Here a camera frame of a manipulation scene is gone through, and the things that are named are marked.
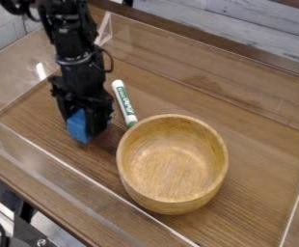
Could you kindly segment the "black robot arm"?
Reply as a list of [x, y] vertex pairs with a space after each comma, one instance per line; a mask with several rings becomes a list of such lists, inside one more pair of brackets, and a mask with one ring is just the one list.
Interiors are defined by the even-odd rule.
[[96, 23], [86, 0], [0, 0], [9, 14], [42, 24], [56, 49], [60, 74], [49, 77], [52, 96], [69, 135], [86, 144], [109, 125], [113, 97], [104, 89], [109, 53], [94, 44]]

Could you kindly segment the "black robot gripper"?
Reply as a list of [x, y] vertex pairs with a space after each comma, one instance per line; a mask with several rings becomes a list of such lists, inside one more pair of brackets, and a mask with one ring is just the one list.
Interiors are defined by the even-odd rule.
[[96, 137], [112, 120], [113, 99], [104, 89], [105, 73], [112, 68], [104, 67], [101, 51], [78, 61], [56, 61], [60, 75], [50, 76], [49, 82], [60, 115], [66, 120], [80, 108], [86, 109], [88, 136]]

